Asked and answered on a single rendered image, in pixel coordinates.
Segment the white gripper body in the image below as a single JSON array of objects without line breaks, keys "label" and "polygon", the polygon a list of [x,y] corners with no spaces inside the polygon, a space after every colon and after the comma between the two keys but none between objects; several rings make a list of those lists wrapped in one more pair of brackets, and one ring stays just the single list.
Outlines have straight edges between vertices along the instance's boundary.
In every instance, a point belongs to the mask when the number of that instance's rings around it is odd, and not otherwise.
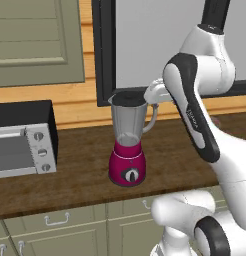
[{"label": "white gripper body", "polygon": [[146,89],[144,99],[148,104],[168,102],[170,94],[167,91],[162,78],[154,80]]}]

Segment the magenta blender with clear jar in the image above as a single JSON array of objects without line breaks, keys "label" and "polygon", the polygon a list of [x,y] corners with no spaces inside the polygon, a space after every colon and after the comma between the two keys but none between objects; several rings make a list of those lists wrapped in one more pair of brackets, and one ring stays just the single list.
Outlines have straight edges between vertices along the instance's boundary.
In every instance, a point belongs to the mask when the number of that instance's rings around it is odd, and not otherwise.
[{"label": "magenta blender with clear jar", "polygon": [[141,91],[121,91],[108,99],[115,135],[115,144],[109,159],[110,180],[123,187],[137,186],[146,177],[146,159],[141,137],[151,130],[157,119],[158,105],[145,124],[147,102]]}]

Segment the dark framed window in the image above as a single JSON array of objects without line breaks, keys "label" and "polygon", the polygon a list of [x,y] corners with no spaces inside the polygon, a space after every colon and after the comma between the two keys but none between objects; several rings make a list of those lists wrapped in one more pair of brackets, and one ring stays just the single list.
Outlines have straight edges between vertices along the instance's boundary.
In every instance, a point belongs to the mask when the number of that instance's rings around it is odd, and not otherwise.
[{"label": "dark framed window", "polygon": [[246,95],[246,0],[91,0],[97,105],[161,76],[198,23],[226,31],[237,81],[225,95]]}]

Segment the olive drawer front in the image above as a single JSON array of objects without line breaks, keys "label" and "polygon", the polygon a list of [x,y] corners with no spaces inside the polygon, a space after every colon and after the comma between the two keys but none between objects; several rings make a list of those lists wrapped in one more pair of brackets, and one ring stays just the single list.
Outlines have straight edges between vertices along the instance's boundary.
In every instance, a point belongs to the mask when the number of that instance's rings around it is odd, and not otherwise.
[{"label": "olive drawer front", "polygon": [[[225,198],[222,194],[222,190],[218,185],[212,187],[204,187],[204,190],[208,191],[213,196],[216,203],[217,212],[221,210],[226,210],[228,208]],[[155,196],[148,196],[108,203],[108,217],[110,219],[114,219],[149,213],[150,210],[146,209],[142,203],[142,200],[144,199],[147,200],[148,205],[151,205],[153,200],[155,199]]]},{"label": "olive drawer front", "polygon": [[105,205],[98,204],[42,214],[5,219],[11,235],[21,235],[74,225],[93,223],[106,219]]}]

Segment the olive base cupboard door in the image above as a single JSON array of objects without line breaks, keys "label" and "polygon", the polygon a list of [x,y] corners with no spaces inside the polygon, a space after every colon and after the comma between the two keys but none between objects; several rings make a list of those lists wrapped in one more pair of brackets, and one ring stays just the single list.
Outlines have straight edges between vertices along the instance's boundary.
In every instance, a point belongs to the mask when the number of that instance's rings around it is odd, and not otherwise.
[{"label": "olive base cupboard door", "polygon": [[18,252],[18,242],[25,242],[24,256],[107,256],[105,221],[15,235],[12,240]]},{"label": "olive base cupboard door", "polygon": [[4,253],[4,256],[11,256],[11,249],[8,240],[8,235],[5,233],[5,230],[0,222],[0,244],[6,244],[7,250]]},{"label": "olive base cupboard door", "polygon": [[162,233],[163,227],[158,226],[150,214],[121,219],[112,256],[149,256]]}]

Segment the silver and black toaster oven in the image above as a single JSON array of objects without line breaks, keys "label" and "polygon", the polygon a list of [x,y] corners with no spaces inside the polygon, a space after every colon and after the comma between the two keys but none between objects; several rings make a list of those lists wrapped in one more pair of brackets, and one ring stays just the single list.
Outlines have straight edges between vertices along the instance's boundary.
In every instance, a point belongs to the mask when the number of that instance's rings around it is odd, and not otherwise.
[{"label": "silver and black toaster oven", "polygon": [[57,155],[51,100],[0,103],[0,178],[53,173]]}]

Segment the olive wall cupboard door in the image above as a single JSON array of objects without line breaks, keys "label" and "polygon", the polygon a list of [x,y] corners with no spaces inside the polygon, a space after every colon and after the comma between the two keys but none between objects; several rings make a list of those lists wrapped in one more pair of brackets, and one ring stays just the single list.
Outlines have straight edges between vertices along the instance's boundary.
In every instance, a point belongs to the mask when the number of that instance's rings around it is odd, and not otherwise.
[{"label": "olive wall cupboard door", "polygon": [[78,0],[0,0],[0,87],[84,80]]}]

